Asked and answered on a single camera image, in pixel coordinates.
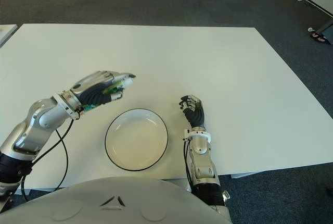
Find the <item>white table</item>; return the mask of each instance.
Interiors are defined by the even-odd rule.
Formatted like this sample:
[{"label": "white table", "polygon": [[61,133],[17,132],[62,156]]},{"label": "white table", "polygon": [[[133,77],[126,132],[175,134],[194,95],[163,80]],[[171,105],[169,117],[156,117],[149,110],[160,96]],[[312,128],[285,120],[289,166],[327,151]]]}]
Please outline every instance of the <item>white table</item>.
[{"label": "white table", "polygon": [[0,47],[8,40],[8,38],[10,38],[16,29],[16,24],[0,25]]},{"label": "white table", "polygon": [[[75,122],[65,139],[63,186],[110,176],[185,177],[189,125],[178,102],[187,94],[203,101],[220,175],[333,161],[333,120],[254,28],[25,24],[0,54],[1,141],[33,102],[95,70],[137,75],[123,99]],[[104,150],[109,124],[131,108],[155,111],[169,132],[162,159],[140,172],[116,167]],[[60,145],[33,168],[26,188],[53,188],[64,166]]]}]

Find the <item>gray carpet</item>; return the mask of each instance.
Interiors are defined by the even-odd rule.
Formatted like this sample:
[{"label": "gray carpet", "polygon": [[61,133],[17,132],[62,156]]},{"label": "gray carpet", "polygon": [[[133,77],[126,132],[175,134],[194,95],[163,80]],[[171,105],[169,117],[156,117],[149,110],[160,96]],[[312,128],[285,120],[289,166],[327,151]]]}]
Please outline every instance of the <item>gray carpet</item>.
[{"label": "gray carpet", "polygon": [[[333,116],[333,47],[309,38],[329,17],[296,0],[0,0],[0,23],[255,27]],[[233,222],[333,223],[333,165],[221,177]],[[34,192],[30,197],[40,194]],[[20,203],[15,196],[16,204]]]}]

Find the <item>robotic hand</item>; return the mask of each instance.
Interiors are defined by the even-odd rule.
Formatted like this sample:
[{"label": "robotic hand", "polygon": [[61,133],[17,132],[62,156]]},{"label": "robotic hand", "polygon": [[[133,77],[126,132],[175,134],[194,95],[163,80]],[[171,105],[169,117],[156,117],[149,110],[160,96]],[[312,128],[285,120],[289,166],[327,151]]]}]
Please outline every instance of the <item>robotic hand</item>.
[{"label": "robotic hand", "polygon": [[67,118],[77,120],[83,111],[120,99],[134,77],[130,73],[97,71],[70,90],[34,103],[26,119],[0,146],[0,202],[13,194],[21,178],[31,172],[32,161]]},{"label": "robotic hand", "polygon": [[227,211],[224,201],[229,198],[227,191],[222,193],[216,168],[211,160],[211,136],[204,127],[204,111],[201,100],[193,95],[181,98],[180,106],[192,129],[185,129],[185,142],[188,142],[190,167],[189,183],[192,194],[200,198],[217,212]]}]

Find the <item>robot forearm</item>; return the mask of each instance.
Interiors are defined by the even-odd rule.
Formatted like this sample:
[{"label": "robot forearm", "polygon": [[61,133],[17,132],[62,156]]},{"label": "robot forearm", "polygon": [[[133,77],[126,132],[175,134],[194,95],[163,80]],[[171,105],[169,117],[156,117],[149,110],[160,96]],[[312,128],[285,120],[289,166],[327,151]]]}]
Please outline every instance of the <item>robot forearm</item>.
[{"label": "robot forearm", "polygon": [[1,145],[0,197],[17,189],[21,178],[31,172],[32,161],[51,134],[70,117],[61,105],[66,104],[68,108],[80,105],[68,105],[61,99],[62,95],[57,97],[58,100],[51,97],[34,103],[25,120],[12,130]]},{"label": "robot forearm", "polygon": [[224,206],[219,177],[211,160],[211,136],[204,127],[201,100],[193,95],[183,96],[181,100],[181,109],[192,127],[185,130],[185,141],[190,142],[192,193],[210,206]]}]

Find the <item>plate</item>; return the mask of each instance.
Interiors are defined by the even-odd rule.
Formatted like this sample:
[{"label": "plate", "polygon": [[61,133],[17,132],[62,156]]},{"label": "plate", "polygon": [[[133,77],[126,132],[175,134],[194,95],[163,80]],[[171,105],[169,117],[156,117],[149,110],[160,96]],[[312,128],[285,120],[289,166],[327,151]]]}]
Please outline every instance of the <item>plate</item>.
[{"label": "plate", "polygon": [[105,150],[118,167],[140,171],[154,165],[168,144],[165,123],[147,109],[132,109],[119,115],[105,135]]}]

